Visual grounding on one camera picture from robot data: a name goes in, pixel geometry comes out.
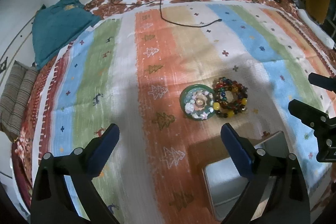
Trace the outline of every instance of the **striped cushion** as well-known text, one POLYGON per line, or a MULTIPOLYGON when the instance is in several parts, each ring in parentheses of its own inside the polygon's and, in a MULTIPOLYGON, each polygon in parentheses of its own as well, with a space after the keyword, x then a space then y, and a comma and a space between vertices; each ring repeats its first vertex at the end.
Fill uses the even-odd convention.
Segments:
POLYGON ((32 67, 28 69, 19 88, 13 112, 10 116, 10 133, 20 136, 21 124, 26 106, 32 92, 38 71, 32 67))
POLYGON ((26 71, 25 67, 21 66, 18 62, 14 62, 0 97, 1 130, 6 133, 11 141, 17 137, 12 136, 10 133, 11 113, 14 109, 16 97, 26 71))
POLYGON ((20 136, 23 114, 34 82, 36 68, 26 68, 15 61, 0 97, 0 125, 11 142, 20 136))

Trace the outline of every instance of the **blue stripe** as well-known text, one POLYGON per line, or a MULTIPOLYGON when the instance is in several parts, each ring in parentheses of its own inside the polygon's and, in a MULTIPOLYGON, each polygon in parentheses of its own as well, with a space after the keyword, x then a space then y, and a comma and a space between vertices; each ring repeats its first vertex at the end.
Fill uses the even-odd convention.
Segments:
POLYGON ((323 171, 325 165, 316 161, 315 157, 318 151, 316 138, 310 137, 308 140, 304 139, 306 132, 312 132, 311 128, 302 124, 299 119, 292 116, 288 111, 289 96, 301 101, 302 98, 290 73, 286 69, 285 60, 270 47, 268 41, 259 32, 245 22, 229 6, 217 4, 207 6, 223 20, 223 23, 236 33, 250 55, 263 63, 273 87, 273 97, 285 114, 286 122, 292 129, 292 133, 298 138, 294 145, 296 145, 297 157, 307 186, 308 188, 313 187, 316 183, 314 171, 323 171), (308 159, 310 152, 314 155, 311 160, 308 159))
MULTIPOLYGON (((63 79, 63 86, 58 94, 58 101, 53 111, 55 121, 53 124, 53 135, 50 141, 51 152, 54 156, 63 156, 70 154, 75 147, 73 147, 73 128, 72 119, 74 115, 74 105, 76 103, 76 93, 82 81, 82 76, 85 68, 85 61, 87 53, 93 42, 94 31, 84 31, 74 42, 70 49, 70 56, 68 69, 65 78, 63 79)), ((75 191, 70 176, 65 176, 65 181, 68 191, 72 198, 76 211, 81 215, 80 202, 75 191)))

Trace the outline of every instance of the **decorative coaster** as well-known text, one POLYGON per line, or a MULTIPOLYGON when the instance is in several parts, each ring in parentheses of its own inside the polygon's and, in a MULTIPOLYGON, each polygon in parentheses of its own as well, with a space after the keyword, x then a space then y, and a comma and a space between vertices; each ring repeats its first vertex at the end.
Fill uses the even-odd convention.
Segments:
POLYGON ((206 85, 190 85, 180 95, 184 114, 195 121, 207 120, 214 115, 214 91, 206 85))
POLYGON ((222 118, 230 118, 235 114, 247 111, 247 88, 237 81, 226 77, 218 79, 214 88, 213 109, 222 118))

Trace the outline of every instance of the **bed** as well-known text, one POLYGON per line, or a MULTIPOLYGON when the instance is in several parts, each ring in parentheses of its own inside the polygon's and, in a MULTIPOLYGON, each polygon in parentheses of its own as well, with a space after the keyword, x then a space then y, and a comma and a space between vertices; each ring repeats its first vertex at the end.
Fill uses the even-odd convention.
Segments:
MULTIPOLYGON (((329 164, 315 159, 313 131, 292 117, 301 100, 335 116, 335 94, 308 75, 335 76, 335 55, 300 19, 291 0, 92 0, 85 9, 102 21, 63 47, 40 71, 13 157, 29 206, 39 161, 67 155, 111 124, 120 140, 93 184, 121 223, 215 223, 202 177, 206 164, 227 156, 220 128, 265 140, 285 132, 309 195, 329 164), (248 111, 224 119, 187 119, 179 104, 189 85, 228 77, 248 87, 248 111)), ((79 214, 85 212, 73 185, 79 214)))

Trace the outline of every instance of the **christmas tree pattern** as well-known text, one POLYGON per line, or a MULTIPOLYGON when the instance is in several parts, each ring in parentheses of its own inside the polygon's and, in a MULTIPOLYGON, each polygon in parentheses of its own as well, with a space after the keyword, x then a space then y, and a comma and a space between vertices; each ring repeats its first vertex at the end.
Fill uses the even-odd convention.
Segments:
POLYGON ((165 86, 154 86, 152 85, 152 90, 147 92, 148 95, 153 95, 154 100, 156 100, 158 97, 162 98, 162 96, 168 91, 168 89, 165 86))
POLYGON ((153 72, 157 72, 159 69, 162 69, 163 65, 149 65, 148 69, 145 71, 148 71, 149 74, 152 74, 153 72))
POLYGON ((156 112, 156 119, 153 120, 153 123, 157 123, 159 125, 160 130, 164 127, 168 128, 169 125, 175 121, 174 115, 168 115, 165 112, 159 113, 156 112))
POLYGON ((180 150, 175 150, 174 148, 171 147, 171 150, 168 148, 164 147, 164 157, 162 158, 162 161, 167 162, 168 169, 170 169, 173 164, 175 166, 179 165, 179 161, 182 160, 185 157, 185 153, 180 151, 180 150))
POLYGON ((194 196, 191 193, 185 193, 181 191, 180 193, 173 192, 174 200, 169 202, 169 206, 176 206, 178 211, 181 211, 182 208, 187 208, 194 200, 194 196))
POLYGON ((143 54, 147 55, 147 57, 150 57, 151 55, 156 54, 159 51, 158 48, 147 48, 147 51, 145 51, 143 54))
POLYGON ((149 18, 151 18, 151 15, 144 15, 144 16, 142 16, 142 20, 146 20, 146 19, 149 19, 149 18))
POLYGON ((144 30, 147 30, 148 28, 150 28, 152 26, 153 26, 153 23, 146 23, 142 27, 143 27, 144 30))
POLYGON ((154 34, 145 34, 145 37, 143 38, 146 41, 151 40, 155 37, 154 34))

